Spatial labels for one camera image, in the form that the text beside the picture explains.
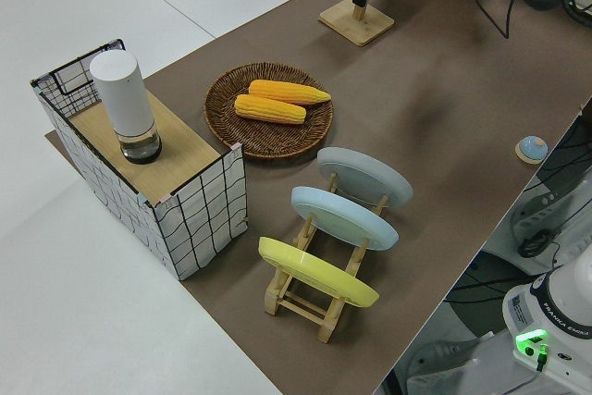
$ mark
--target corn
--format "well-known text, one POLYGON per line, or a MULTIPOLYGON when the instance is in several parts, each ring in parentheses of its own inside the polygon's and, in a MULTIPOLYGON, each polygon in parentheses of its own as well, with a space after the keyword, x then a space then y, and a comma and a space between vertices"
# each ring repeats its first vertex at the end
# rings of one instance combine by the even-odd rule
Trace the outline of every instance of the corn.
POLYGON ((306 110, 301 106, 252 94, 239 94, 234 101, 234 110, 241 117, 278 124, 302 124, 306 117, 306 110))
POLYGON ((279 80, 253 80, 249 94, 296 105, 314 105, 331 100, 329 93, 315 87, 279 80))

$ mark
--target plate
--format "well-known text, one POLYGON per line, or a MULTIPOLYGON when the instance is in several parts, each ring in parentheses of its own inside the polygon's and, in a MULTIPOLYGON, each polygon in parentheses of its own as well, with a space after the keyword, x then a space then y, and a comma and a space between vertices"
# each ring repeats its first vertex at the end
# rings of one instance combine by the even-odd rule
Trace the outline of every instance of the plate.
POLYGON ((260 62, 234 68, 210 88, 203 114, 210 130, 228 147, 242 143, 245 155, 259 159, 297 156, 314 148, 327 136, 333 122, 333 103, 306 106, 301 125, 277 124, 237 116, 234 101, 246 94, 255 79, 283 80, 326 89, 308 73, 288 65, 260 62))
POLYGON ((284 242, 260 238, 259 254, 299 281, 348 304, 370 307, 378 299, 378 293, 360 279, 284 242))
POLYGON ((387 195, 386 206, 405 204, 413 197, 413 188, 397 170, 367 154, 347 148, 327 147, 316 156, 321 175, 327 180, 337 174, 339 191, 364 203, 377 205, 387 195))
POLYGON ((361 246, 369 240, 368 250, 388 250, 399 234, 387 221, 361 205, 329 191, 295 187, 292 206, 302 218, 313 217, 312 224, 325 233, 361 246))

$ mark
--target glass base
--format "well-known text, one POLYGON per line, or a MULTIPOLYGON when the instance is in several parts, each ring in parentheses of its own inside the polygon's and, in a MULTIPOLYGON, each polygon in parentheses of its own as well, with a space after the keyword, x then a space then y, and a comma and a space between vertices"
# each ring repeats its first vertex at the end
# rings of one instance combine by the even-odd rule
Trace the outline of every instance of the glass base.
POLYGON ((118 135, 118 138, 121 153, 132 164, 149 164, 155 161, 163 148, 154 125, 141 136, 118 135))

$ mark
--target white cylindrical speaker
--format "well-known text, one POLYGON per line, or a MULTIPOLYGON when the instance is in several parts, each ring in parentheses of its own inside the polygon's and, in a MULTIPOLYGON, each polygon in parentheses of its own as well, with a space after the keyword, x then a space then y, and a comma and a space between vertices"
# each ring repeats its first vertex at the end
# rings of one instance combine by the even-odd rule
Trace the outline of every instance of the white cylindrical speaker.
POLYGON ((154 161, 162 149, 138 61, 125 50, 109 50, 90 65, 121 152, 136 164, 154 161))

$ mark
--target green light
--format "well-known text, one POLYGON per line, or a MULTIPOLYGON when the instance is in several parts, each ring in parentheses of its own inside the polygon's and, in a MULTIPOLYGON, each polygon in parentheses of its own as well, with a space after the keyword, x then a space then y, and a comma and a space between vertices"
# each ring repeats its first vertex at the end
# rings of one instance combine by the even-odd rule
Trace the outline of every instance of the green light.
POLYGON ((516 336, 516 342, 522 341, 529 341, 532 338, 541 338, 547 336, 547 330, 543 330, 542 328, 538 328, 537 330, 533 330, 532 332, 522 333, 516 336))
MULTIPOLYGON (((539 341, 541 341, 544 337, 547 336, 547 330, 542 328, 538 328, 536 330, 532 330, 530 332, 525 332, 520 335, 516 335, 516 348, 527 355, 526 348, 530 347, 533 348, 539 341)), ((539 353, 546 354, 547 353, 547 345, 541 344, 539 353)))

